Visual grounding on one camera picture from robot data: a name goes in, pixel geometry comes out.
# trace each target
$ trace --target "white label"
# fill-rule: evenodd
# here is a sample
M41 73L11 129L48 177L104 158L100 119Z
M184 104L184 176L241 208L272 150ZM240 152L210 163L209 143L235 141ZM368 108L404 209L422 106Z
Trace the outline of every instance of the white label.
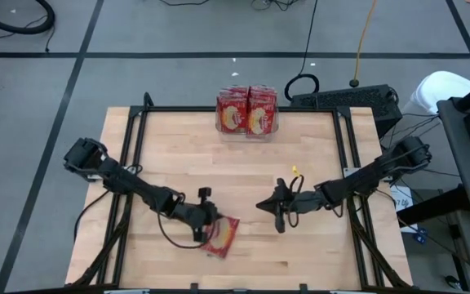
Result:
M413 198L411 196L411 189L403 186L394 185L391 187L391 196L397 202L397 212L413 206ZM413 229L418 229L418 225L414 224L411 226ZM400 231L402 233L412 233L415 234L416 232L411 228L404 227L401 228Z

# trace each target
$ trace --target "wooden table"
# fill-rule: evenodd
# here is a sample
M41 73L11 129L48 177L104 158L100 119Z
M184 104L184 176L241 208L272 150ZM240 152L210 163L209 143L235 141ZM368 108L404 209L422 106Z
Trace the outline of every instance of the wooden table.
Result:
M108 110L100 141L112 158L120 157L127 114L128 108ZM352 109L352 121L360 160L366 165L381 155L370 109ZM342 128L347 142L343 123ZM144 170L139 177L185 192L188 202L198 203L197 189L210 186L211 201L219 211L241 223L222 261L200 250L173 247L159 231L156 214L134 197L121 287L189 289L190 283L198 283L201 289L295 290L306 283L310 290L360 289L345 210L340 219L323 209L301 215L297 228L287 225L286 232L278 234L273 216L255 208L271 195L278 177L289 183L293 165L306 178L304 189L342 177L331 114L280 114L273 142L256 144L223 143L215 129L214 113L149 113L140 164ZM390 193L384 184L380 189ZM101 183L91 184L86 205L103 191ZM111 199L103 199L82 218L67 283L77 279L101 249ZM379 250L399 275L412 283L392 201L374 195L369 202ZM163 225L175 241L192 243L186 225L165 219ZM369 283L374 284L365 247L364 253ZM114 259L115 251L110 256L107 281L111 280Z

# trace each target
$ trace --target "yellow tag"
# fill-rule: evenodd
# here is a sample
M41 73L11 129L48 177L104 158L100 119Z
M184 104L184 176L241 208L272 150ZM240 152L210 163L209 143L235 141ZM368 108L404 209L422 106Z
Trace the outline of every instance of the yellow tag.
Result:
M293 173L295 174L295 176L300 176L300 173L299 173L299 171L297 170L297 166L293 166L292 171L293 171Z

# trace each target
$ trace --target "snack bag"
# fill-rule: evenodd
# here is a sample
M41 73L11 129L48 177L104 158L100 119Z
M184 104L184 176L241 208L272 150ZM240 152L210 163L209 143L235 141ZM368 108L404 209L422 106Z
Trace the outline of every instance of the snack bag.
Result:
M206 227L206 234L209 236L213 230L213 235L210 241L202 246L201 249L208 252L209 255L224 259L228 254L229 248L232 246L238 223L238 219L223 216L213 225Z
M275 107L275 104L271 104L265 100L250 101L247 134L270 134L273 130L273 120L275 119Z
M265 135L273 131L277 107L277 92L266 86L252 86L248 98L246 134Z
M227 133L244 133L247 125L247 101L231 96L217 97L220 129Z
M217 96L217 113L220 130L227 133L245 133L247 126L248 88L231 86Z

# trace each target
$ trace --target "vacuum hose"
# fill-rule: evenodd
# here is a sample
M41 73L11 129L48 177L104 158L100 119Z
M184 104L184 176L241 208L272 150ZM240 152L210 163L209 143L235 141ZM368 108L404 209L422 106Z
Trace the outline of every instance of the vacuum hose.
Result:
M50 29L54 25L55 13L50 4L45 0L36 0L45 10L47 11L47 19L40 25L32 28L19 28L8 24L3 24L0 22L0 29L10 32L10 33L19 33L19 34L36 34L42 33Z

